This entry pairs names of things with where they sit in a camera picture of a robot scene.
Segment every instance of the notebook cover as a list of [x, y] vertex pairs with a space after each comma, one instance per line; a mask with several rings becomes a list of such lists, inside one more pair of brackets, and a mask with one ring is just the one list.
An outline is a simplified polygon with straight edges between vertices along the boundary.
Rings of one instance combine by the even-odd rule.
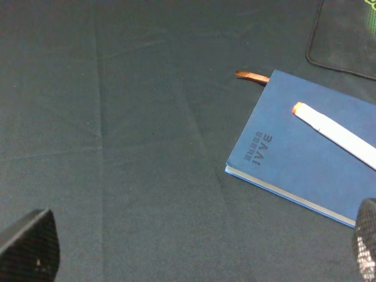
[[275, 70], [226, 172], [354, 227], [376, 171], [293, 115], [303, 102], [376, 147], [376, 106]]

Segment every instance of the orange marker tip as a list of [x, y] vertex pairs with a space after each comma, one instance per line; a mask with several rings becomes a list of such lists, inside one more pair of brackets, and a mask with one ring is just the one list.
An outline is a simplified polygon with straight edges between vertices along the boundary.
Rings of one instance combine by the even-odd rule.
[[303, 103], [302, 102], [297, 102], [296, 105], [294, 106], [293, 108], [293, 114], [295, 115], [296, 114], [296, 110], [302, 105]]

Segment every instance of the mouse pad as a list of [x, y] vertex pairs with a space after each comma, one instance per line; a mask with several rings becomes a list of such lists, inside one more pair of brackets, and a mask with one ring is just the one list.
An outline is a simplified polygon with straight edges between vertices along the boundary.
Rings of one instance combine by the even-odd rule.
[[376, 79], [376, 0], [322, 0], [306, 58], [313, 65]]

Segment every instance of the dark tablecloth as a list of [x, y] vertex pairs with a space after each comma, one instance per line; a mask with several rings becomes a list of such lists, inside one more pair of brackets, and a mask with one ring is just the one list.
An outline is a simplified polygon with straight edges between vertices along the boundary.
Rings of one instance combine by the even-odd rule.
[[2, 1], [0, 226], [55, 214], [57, 281], [361, 281], [353, 230], [224, 172], [274, 69], [376, 102], [305, 59], [317, 1]]

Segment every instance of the black object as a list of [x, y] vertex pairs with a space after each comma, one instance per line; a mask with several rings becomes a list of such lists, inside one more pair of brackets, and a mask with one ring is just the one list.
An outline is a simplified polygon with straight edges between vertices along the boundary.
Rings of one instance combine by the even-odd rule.
[[50, 210], [34, 210], [0, 233], [0, 281], [54, 281], [59, 263]]
[[376, 1], [322, 0], [307, 48], [313, 65], [376, 79]]
[[376, 281], [376, 199], [365, 199], [360, 205], [352, 250], [364, 281]]

